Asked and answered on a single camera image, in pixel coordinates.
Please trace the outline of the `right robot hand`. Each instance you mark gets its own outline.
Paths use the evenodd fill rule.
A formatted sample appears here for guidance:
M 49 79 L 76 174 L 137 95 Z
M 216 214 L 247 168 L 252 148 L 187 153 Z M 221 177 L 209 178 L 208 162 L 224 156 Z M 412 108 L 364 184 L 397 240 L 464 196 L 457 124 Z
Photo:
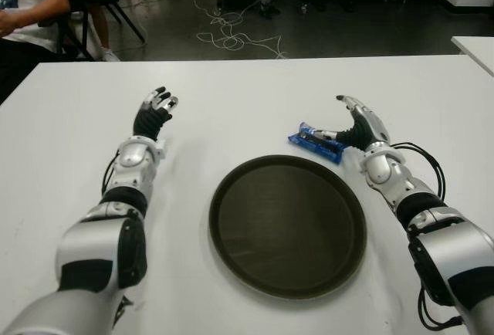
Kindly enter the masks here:
M 338 95 L 336 99 L 345 104 L 354 120 L 353 126 L 342 131 L 310 130 L 309 139 L 320 143 L 336 141 L 361 151 L 369 151 L 372 146 L 391 146 L 389 133 L 373 110 L 352 96 Z

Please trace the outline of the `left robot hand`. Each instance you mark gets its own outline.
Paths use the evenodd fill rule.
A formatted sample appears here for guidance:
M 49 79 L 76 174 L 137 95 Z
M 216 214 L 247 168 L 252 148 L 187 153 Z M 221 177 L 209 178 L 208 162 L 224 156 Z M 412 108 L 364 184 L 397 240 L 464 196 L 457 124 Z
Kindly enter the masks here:
M 165 86 L 151 91 L 134 118 L 133 135 L 156 141 L 163 125 L 172 119 L 171 111 L 177 105 L 178 98 L 172 96 Z

